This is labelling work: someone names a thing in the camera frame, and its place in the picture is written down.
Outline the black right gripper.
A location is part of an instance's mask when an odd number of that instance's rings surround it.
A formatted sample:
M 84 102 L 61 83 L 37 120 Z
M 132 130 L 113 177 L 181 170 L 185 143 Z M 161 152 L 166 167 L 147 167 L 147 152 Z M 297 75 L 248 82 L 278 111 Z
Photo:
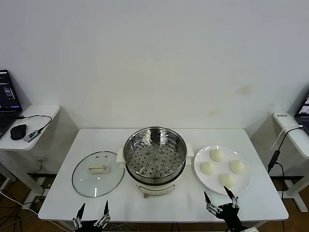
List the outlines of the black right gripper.
M 232 203 L 226 203 L 220 206 L 216 206 L 211 202 L 207 193 L 204 191 L 206 209 L 214 216 L 217 215 L 217 218 L 225 221 L 227 225 L 226 232 L 241 232 L 246 230 L 247 227 L 241 223 L 238 217 L 239 212 L 238 196 L 235 196 L 233 192 L 229 190 L 226 186 L 224 186 L 224 189 L 229 198 L 232 200 Z

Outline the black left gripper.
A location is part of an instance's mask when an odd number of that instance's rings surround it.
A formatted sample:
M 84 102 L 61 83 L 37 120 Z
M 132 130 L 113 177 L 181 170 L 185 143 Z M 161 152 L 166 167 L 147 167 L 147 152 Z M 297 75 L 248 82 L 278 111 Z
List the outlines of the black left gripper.
M 81 208 L 77 211 L 76 217 L 72 218 L 74 228 L 77 229 L 77 232 L 102 232 L 102 227 L 105 227 L 111 220 L 108 201 L 106 201 L 103 214 L 98 220 L 82 221 L 84 208 L 85 203 L 83 203 Z

